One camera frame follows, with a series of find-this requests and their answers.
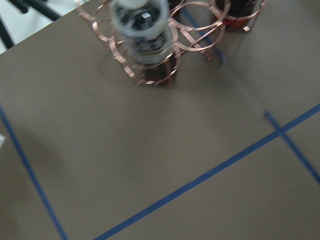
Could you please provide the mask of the bottle white cap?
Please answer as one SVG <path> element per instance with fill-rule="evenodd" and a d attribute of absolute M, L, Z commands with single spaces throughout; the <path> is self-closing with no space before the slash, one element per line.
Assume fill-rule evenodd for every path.
<path fill-rule="evenodd" d="M 228 0 L 229 9 L 223 24 L 228 32 L 249 33 L 266 4 L 265 0 Z"/>
<path fill-rule="evenodd" d="M 166 0 L 113 0 L 111 22 L 123 41 L 127 65 L 142 84 L 169 87 L 174 37 Z"/>

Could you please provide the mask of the bottle white cap left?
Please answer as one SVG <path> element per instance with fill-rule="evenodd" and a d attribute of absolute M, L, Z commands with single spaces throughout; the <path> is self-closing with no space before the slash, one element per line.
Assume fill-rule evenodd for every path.
<path fill-rule="evenodd" d="M 228 32 L 249 33 L 266 4 L 265 0 L 228 0 L 229 9 L 223 24 Z"/>

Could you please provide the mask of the bottle white cap bottom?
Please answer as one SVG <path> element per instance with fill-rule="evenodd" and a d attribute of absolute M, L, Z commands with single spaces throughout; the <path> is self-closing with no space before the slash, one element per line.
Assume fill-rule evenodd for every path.
<path fill-rule="evenodd" d="M 166 0 L 113 0 L 111 22 L 123 41 L 127 65 L 142 84 L 169 87 L 174 37 Z"/>

